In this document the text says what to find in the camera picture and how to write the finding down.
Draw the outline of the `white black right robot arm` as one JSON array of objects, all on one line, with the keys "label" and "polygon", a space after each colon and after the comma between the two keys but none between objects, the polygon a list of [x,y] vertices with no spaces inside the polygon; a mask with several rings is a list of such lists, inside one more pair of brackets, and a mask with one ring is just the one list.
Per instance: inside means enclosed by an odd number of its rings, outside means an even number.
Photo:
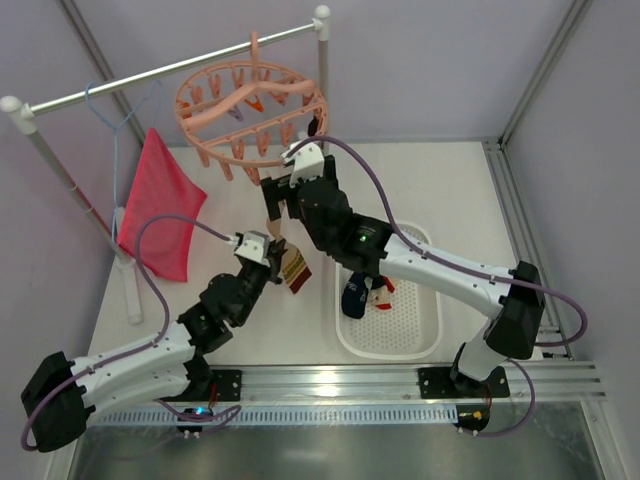
[{"label": "white black right robot arm", "polygon": [[482,266],[431,247],[394,221],[356,213],[339,188],[331,155],[310,174],[266,177],[260,187],[270,220],[286,211],[316,249],[342,267],[426,286],[486,317],[485,326],[461,345],[450,371],[461,394],[473,395],[503,361],[531,358],[545,308],[536,266]]}]

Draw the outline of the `navy sock red toe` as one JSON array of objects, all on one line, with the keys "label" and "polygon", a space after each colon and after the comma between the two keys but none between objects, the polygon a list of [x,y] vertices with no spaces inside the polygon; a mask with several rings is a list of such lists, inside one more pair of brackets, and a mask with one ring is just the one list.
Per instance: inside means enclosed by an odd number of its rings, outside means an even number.
[{"label": "navy sock red toe", "polygon": [[398,285],[398,280],[388,276],[382,276],[381,279],[384,281],[384,285],[390,293],[393,293]]}]

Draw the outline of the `beige striped sock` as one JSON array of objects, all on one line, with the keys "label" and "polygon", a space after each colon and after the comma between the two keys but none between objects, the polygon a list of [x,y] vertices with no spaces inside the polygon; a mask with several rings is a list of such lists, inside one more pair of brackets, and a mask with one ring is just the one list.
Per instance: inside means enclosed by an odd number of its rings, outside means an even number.
[{"label": "beige striped sock", "polygon": [[286,206],[287,203],[281,203],[281,218],[279,220],[270,221],[267,215],[266,227],[275,240],[284,239],[286,241],[280,273],[291,293],[297,294],[311,278],[312,272],[300,249],[282,235],[282,212]]}]

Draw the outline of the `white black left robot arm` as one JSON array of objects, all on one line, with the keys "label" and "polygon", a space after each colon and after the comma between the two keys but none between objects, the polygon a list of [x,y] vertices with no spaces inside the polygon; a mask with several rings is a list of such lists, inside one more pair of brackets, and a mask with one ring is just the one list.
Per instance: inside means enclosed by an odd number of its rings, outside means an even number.
[{"label": "white black left robot arm", "polygon": [[267,283],[280,283],[284,252],[284,241],[248,232],[235,250],[240,271],[214,276],[198,302],[160,331],[93,356],[45,357],[20,395],[23,448],[58,450],[101,417],[139,403],[204,397],[213,382],[205,355],[246,323]]}]

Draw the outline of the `navy patterned sock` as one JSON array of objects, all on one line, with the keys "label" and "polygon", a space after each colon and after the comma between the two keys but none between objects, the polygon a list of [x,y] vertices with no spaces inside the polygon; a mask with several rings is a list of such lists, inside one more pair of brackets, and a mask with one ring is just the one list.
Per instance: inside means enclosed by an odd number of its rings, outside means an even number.
[{"label": "navy patterned sock", "polygon": [[354,272],[347,281],[340,299],[342,313],[351,319],[362,319],[368,305],[378,310],[392,308],[391,295],[382,276],[371,277]]}]

